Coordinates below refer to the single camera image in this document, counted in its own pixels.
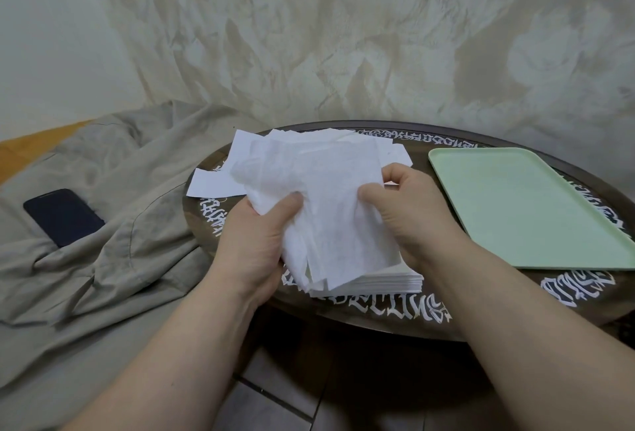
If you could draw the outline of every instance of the hand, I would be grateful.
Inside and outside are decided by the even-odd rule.
[[[432,177],[402,164],[385,166],[382,175],[384,182],[399,184],[399,190],[368,183],[360,187],[358,196],[377,208],[409,267],[417,269],[437,250],[451,250],[469,240]]]
[[[261,216],[245,197],[227,215],[208,276],[221,279],[255,307],[264,304],[282,276],[284,227],[301,208],[302,195],[294,193]]]

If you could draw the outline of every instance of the phone screen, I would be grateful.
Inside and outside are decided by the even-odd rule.
[[[104,225],[104,221],[67,188],[29,199],[23,207],[58,247],[72,244]]]

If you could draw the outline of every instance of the round table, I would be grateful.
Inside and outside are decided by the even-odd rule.
[[[436,147],[476,147],[520,145],[444,127],[385,121],[314,122],[283,127],[283,130],[310,131],[325,128],[351,129],[402,143],[413,168],[439,181],[428,162],[428,152]],[[230,145],[209,155],[198,168],[218,170]],[[604,181],[560,161],[536,152],[557,170],[598,211],[629,236],[635,229],[635,204]],[[198,199],[183,196],[187,223],[201,247],[212,257],[229,210],[242,197]],[[596,325],[606,324],[635,309],[635,272],[570,270],[523,270],[545,292]],[[424,281],[420,294],[378,294],[338,298],[311,298],[300,291],[287,272],[270,304],[303,318],[332,319],[362,328],[422,338],[462,340],[451,315],[430,284]]]

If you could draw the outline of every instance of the green tray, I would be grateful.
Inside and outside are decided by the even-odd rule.
[[[474,242],[514,267],[635,270],[635,243],[524,148],[435,148],[430,162]]]

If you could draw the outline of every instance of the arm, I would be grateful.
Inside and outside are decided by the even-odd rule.
[[[516,421],[527,430],[635,426],[635,352],[473,243],[433,180],[399,164],[360,188],[438,290]]]
[[[292,194],[259,216],[229,213],[210,270],[123,374],[64,430],[207,430],[255,309],[275,291]]]

